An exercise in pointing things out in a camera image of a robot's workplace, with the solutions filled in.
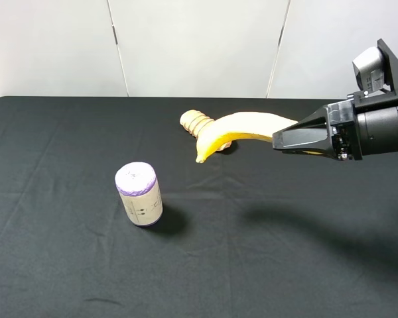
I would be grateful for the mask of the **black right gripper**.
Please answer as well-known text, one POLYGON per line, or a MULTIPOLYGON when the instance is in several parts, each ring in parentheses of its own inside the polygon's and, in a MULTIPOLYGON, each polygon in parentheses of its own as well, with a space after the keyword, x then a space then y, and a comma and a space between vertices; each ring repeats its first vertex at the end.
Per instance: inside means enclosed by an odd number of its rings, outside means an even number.
POLYGON ((398 152, 398 92, 327 104, 275 132, 273 149, 332 160, 398 152))

